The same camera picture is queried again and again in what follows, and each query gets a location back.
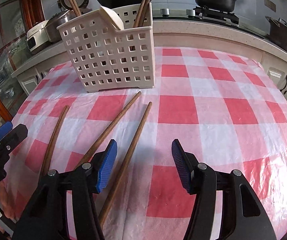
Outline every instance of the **stove knob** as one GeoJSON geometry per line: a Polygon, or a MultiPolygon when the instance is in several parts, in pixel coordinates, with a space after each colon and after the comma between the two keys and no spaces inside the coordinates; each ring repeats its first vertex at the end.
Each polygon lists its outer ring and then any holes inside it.
{"type": "Polygon", "coordinates": [[[186,14],[189,18],[193,18],[196,16],[196,11],[195,10],[191,10],[191,9],[187,9],[186,10],[186,14]]]}
{"type": "Polygon", "coordinates": [[[169,17],[169,9],[165,8],[165,9],[160,9],[161,15],[162,17],[169,17]]]}

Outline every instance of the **screw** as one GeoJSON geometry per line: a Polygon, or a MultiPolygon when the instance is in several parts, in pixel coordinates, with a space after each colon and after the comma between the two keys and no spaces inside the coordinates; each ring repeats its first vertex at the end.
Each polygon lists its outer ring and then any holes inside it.
{"type": "Polygon", "coordinates": [[[207,165],[204,164],[204,163],[199,163],[198,164],[198,168],[201,169],[201,170],[205,170],[207,168],[207,165]]]}
{"type": "Polygon", "coordinates": [[[85,170],[88,170],[91,168],[91,163],[84,163],[82,164],[82,168],[85,169],[85,170]]]}
{"type": "Polygon", "coordinates": [[[47,172],[48,176],[53,176],[54,174],[56,174],[56,170],[50,170],[47,172]]]}
{"type": "Polygon", "coordinates": [[[236,176],[240,176],[241,171],[240,170],[233,170],[233,174],[235,174],[236,176]]]}

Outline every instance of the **red and white checkered tablecloth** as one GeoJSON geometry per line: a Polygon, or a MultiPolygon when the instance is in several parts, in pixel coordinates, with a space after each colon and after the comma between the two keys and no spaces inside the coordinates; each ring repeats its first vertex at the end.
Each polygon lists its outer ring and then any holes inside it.
{"type": "MultiPolygon", "coordinates": [[[[280,239],[287,231],[287,101],[253,60],[219,51],[155,48],[156,85],[121,119],[112,177],[149,101],[148,120],[118,199],[104,225],[106,239],[183,239],[195,196],[182,187],[171,155],[178,138],[187,152],[217,171],[241,170],[265,207],[280,239]]],[[[139,89],[86,93],[71,62],[58,65],[29,95],[13,119],[29,133],[6,164],[7,190],[19,217],[34,192],[45,150],[65,105],[51,169],[70,171],[139,89]]],[[[96,198],[98,211],[110,189],[96,198]]],[[[68,217],[76,238],[71,194],[68,217]]],[[[221,220],[218,201],[212,239],[221,220]]]]}

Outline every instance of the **white plastic basket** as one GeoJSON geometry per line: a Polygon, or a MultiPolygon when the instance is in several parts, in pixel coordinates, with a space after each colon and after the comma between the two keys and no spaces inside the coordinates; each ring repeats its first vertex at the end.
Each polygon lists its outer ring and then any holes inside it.
{"type": "Polygon", "coordinates": [[[144,26],[132,28],[139,4],[115,8],[125,29],[106,23],[99,10],[74,18],[57,29],[87,92],[155,85],[152,10],[144,26]]]}

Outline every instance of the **white appliance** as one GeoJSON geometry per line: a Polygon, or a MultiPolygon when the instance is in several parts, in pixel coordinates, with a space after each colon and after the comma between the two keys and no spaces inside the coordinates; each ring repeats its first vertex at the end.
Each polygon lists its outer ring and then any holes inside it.
{"type": "Polygon", "coordinates": [[[37,54],[51,44],[45,32],[47,22],[40,22],[27,32],[27,44],[32,54],[37,54]]]}

